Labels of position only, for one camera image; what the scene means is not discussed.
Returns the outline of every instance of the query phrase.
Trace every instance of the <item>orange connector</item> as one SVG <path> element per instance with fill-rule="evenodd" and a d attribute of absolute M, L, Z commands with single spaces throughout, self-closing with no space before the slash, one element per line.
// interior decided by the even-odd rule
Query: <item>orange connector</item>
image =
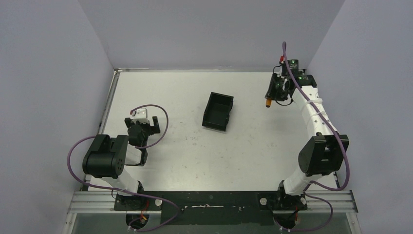
<path fill-rule="evenodd" d="M 267 101 L 265 102 L 265 106 L 267 107 L 267 108 L 269 108 L 270 106 L 271 106 L 271 99 L 267 99 Z"/>

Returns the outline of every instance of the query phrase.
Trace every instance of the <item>wire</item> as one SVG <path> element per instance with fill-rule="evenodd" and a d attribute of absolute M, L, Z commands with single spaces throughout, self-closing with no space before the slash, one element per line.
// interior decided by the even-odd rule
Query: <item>wire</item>
<path fill-rule="evenodd" d="M 274 74 L 275 73 L 275 68 L 276 67 L 281 67 L 281 64 L 280 65 L 278 65 L 278 66 L 275 66 L 273 69 L 272 69 L 272 74 Z"/>
<path fill-rule="evenodd" d="M 165 134 L 167 133 L 167 130 L 168 130 L 168 125 L 169 125 L 168 113 L 167 113 L 167 111 L 166 111 L 163 107 L 161 107 L 161 106 L 158 106 L 158 105 L 155 105 L 155 104 L 147 104 L 147 105 L 138 106 L 138 107 L 132 109 L 131 112 L 130 112 L 130 114 L 132 115 L 132 112 L 136 111 L 137 109 L 141 109 L 141 108 L 148 107 L 148 106 L 157 107 L 157 108 L 163 110 L 164 113 L 165 113 L 165 116 L 166 116 L 166 118 L 167 118 L 167 125 L 166 125 L 166 127 L 165 127 L 164 133 L 162 134 L 162 136 L 161 136 L 155 143 L 153 143 L 153 144 L 151 144 L 151 145 L 147 145 L 147 146 L 135 146 L 136 149 L 146 149 L 146 148 L 149 148 L 149 147 L 152 147 L 152 146 L 158 144 L 158 143 L 162 140 L 162 138 L 164 138 L 164 136 L 165 136 Z"/>
<path fill-rule="evenodd" d="M 294 215 L 295 215 L 295 221 L 297 221 L 297 217 L 298 217 L 298 207 L 296 206 L 296 210 L 292 213 L 292 214 L 290 214 L 290 216 L 287 218 L 287 220 L 289 220 L 291 217 L 293 217 Z"/>
<path fill-rule="evenodd" d="M 321 224 L 320 226 L 315 227 L 315 228 L 287 229 L 287 228 L 285 228 L 285 227 L 282 227 L 282 226 L 274 219 L 275 223 L 277 223 L 278 226 L 280 226 L 283 230 L 289 231 L 289 232 L 312 232 L 312 231 L 316 231 L 316 230 L 318 230 L 318 229 L 321 229 L 321 228 L 325 227 L 327 224 L 330 223 L 331 219 L 333 218 L 333 206 L 331 205 L 331 203 L 330 203 L 329 201 L 321 198 L 321 197 L 316 197 L 316 196 L 308 195 L 307 193 L 304 193 L 304 195 L 306 195 L 307 197 L 313 198 L 313 199 L 317 199 L 317 200 L 323 201 L 323 202 L 325 202 L 325 203 L 328 204 L 328 206 L 330 207 L 330 215 L 328 216 L 327 221 L 326 221 L 325 223 Z"/>
<path fill-rule="evenodd" d="M 304 91 L 303 91 L 303 90 L 301 89 L 301 87 L 298 85 L 296 79 L 294 78 L 293 73 L 291 72 L 290 65 L 288 64 L 288 59 L 287 59 L 286 50 L 287 50 L 287 43 L 284 41 L 284 42 L 282 43 L 282 53 L 283 53 L 283 55 L 284 55 L 284 61 L 287 61 L 287 62 L 285 63 L 285 65 L 286 65 L 286 67 L 287 67 L 288 73 L 290 74 L 291 79 L 292 79 L 292 81 L 294 82 L 294 84 L 295 84 L 296 88 L 298 89 L 298 91 L 304 96 L 304 98 L 305 98 L 307 101 L 309 101 L 310 98 L 304 93 Z M 333 126 L 331 126 L 330 122 L 327 121 L 326 118 L 320 113 L 320 110 L 318 109 L 318 107 L 317 107 L 313 102 L 310 102 L 310 105 L 314 108 L 314 110 L 316 110 L 316 112 L 319 114 L 320 118 L 321 118 L 321 119 L 324 121 L 324 123 L 328 126 L 328 128 L 330 129 L 330 131 L 333 133 L 334 137 L 335 137 L 336 140 L 337 140 L 337 143 L 338 143 L 338 145 L 339 145 L 339 147 L 340 147 L 340 149 L 341 149 L 341 153 L 343 154 L 344 164 L 345 164 L 345 166 L 346 166 L 346 179 L 345 179 L 343 185 L 342 185 L 341 187 L 339 187 L 339 188 L 336 188 L 336 189 L 335 189 L 335 188 L 327 187 L 327 186 L 325 186 L 325 185 L 323 185 L 323 184 L 318 183 L 317 181 L 311 180 L 310 183 L 307 185 L 307 187 L 305 187 L 304 191 L 307 191 L 307 189 L 310 187 L 311 184 L 317 184 L 318 186 L 320 186 L 320 187 L 322 187 L 322 188 L 325 188 L 325 189 L 328 189 L 328 190 L 330 190 L 330 191 L 342 191 L 343 189 L 345 189 L 345 188 L 347 187 L 348 182 L 349 182 L 349 180 L 350 180 L 350 166 L 349 166 L 349 162 L 348 162 L 346 150 L 344 149 L 343 143 L 341 142 L 341 139 L 340 139 L 340 137 L 338 136 L 338 133 L 334 130 Z"/>
<path fill-rule="evenodd" d="M 161 197 L 156 197 L 156 196 L 151 196 L 151 195 L 146 195 L 146 194 L 138 194 L 138 193 L 130 192 L 130 191 L 123 190 L 123 189 L 119 189 L 119 188 L 112 188 L 112 187 L 105 187 L 105 186 L 100 186 L 100 185 L 94 185 L 94 184 L 87 183 L 87 182 L 81 180 L 79 177 L 77 177 L 77 176 L 75 175 L 75 173 L 73 172 L 72 167 L 71 167 L 71 165 L 70 165 L 70 157 L 71 157 L 71 155 L 72 155 L 72 152 L 73 152 L 73 150 L 75 149 L 75 147 L 76 147 L 78 144 L 80 144 L 80 143 L 82 143 L 82 142 L 84 142 L 84 141 L 86 141 L 86 140 L 88 140 L 88 139 L 92 139 L 92 138 L 94 138 L 94 137 L 95 137 L 95 136 L 88 136 L 88 137 L 85 137 L 85 138 L 83 138 L 82 140 L 76 142 L 76 143 L 70 148 L 70 151 L 69 151 L 69 153 L 67 154 L 67 161 L 66 161 L 66 162 L 67 162 L 67 169 L 69 170 L 70 175 L 72 175 L 72 177 L 73 177 L 75 180 L 77 180 L 79 183 L 81 183 L 81 184 L 83 184 L 83 185 L 86 185 L 86 186 L 89 186 L 89 187 L 93 187 L 93 188 L 97 188 L 97 189 L 115 190 L 115 191 L 121 191 L 121 192 L 123 192 L 123 193 L 131 194 L 131 195 L 135 195 L 135 196 L 142 196 L 142 197 L 147 197 L 147 198 L 151 198 L 151 199 L 159 199 L 159 200 L 162 200 L 162 201 L 164 201 L 164 202 L 167 202 L 167 203 L 171 204 L 172 206 L 174 206 L 174 207 L 177 209 L 176 214 L 175 214 L 174 216 L 172 216 L 170 219 L 168 219 L 167 221 L 165 221 L 165 222 L 163 222 L 163 223 L 161 223 L 161 224 L 159 224 L 158 226 L 155 226 L 155 227 L 153 227 L 153 228 L 148 228 L 148 229 L 145 229 L 145 230 L 136 230 L 137 232 L 148 232 L 148 231 L 152 231 L 152 230 L 158 229 L 158 228 L 164 226 L 165 224 L 171 222 L 172 220 L 174 220 L 174 219 L 178 216 L 178 214 L 179 214 L 179 212 L 180 212 L 180 209 L 179 209 L 178 205 L 176 205 L 175 203 L 173 203 L 172 201 L 170 201 L 170 200 L 168 200 L 168 199 L 161 198 Z"/>
<path fill-rule="evenodd" d="M 293 103 L 293 99 L 291 99 L 290 103 L 289 103 L 289 104 L 286 104 L 286 105 L 283 105 L 283 104 L 279 103 L 279 102 L 277 101 L 277 99 L 275 99 L 275 102 L 276 102 L 278 105 L 280 105 L 280 106 L 289 106 L 289 105 L 291 105 L 291 104 Z"/>
<path fill-rule="evenodd" d="M 142 222 L 142 219 L 144 218 L 143 212 L 146 211 L 146 209 L 148 209 L 148 207 L 149 207 L 149 200 L 146 201 L 146 206 L 145 206 L 145 208 L 143 208 L 143 209 L 141 210 L 141 217 L 140 217 L 141 222 Z"/>

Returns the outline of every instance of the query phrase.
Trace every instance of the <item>gray wall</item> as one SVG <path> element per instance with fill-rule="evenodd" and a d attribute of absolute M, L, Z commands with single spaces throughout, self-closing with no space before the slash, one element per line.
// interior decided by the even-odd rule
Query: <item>gray wall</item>
<path fill-rule="evenodd" d="M 61 233 L 112 75 L 76 0 L 0 2 L 0 233 Z"/>
<path fill-rule="evenodd" d="M 365 234 L 413 233 L 412 14 L 411 0 L 346 0 L 308 67 L 349 135 Z"/>
<path fill-rule="evenodd" d="M 115 68 L 308 66 L 344 0 L 79 0 Z"/>

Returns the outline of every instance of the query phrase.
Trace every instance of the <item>black plastic bin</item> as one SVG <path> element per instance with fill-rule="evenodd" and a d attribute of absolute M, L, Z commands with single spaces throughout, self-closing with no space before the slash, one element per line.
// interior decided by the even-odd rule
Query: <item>black plastic bin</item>
<path fill-rule="evenodd" d="M 204 112 L 202 126 L 225 131 L 234 97 L 211 93 Z"/>

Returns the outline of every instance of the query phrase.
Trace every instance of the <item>metal frame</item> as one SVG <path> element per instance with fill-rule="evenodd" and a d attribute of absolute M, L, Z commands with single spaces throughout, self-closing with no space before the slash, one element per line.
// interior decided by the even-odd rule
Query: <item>metal frame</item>
<path fill-rule="evenodd" d="M 309 191 L 314 195 L 330 201 L 335 213 L 356 213 L 357 207 L 353 200 L 352 191 Z M 330 207 L 327 203 L 313 198 L 306 198 L 308 210 L 301 213 L 329 213 Z M 140 214 L 141 211 L 115 211 L 113 206 L 115 199 L 110 191 L 85 191 L 75 192 L 68 210 L 69 214 Z M 145 211 L 144 214 L 160 214 L 161 211 Z M 291 211 L 274 211 L 274 213 L 291 213 Z"/>
<path fill-rule="evenodd" d="M 116 91 L 117 83 L 121 72 L 265 72 L 262 69 L 254 71 L 251 69 L 199 69 L 199 70 L 150 70 L 150 69 L 115 69 L 111 87 L 109 89 L 106 106 L 99 125 L 98 134 L 105 130 L 107 117 L 112 106 L 113 96 Z M 335 213 L 346 213 L 347 220 L 352 234 L 361 234 L 361 228 L 357 219 L 357 206 L 352 191 L 308 191 L 308 194 L 315 195 L 328 200 L 332 205 Z M 322 201 L 307 197 L 308 210 L 303 213 L 329 213 L 329 206 Z M 115 199 L 110 191 L 85 191 L 75 192 L 70 203 L 66 221 L 63 226 L 62 234 L 71 234 L 75 224 L 76 215 L 80 213 L 87 214 L 140 214 L 141 211 L 115 211 L 113 209 Z M 161 211 L 145 211 L 145 214 L 160 214 Z"/>

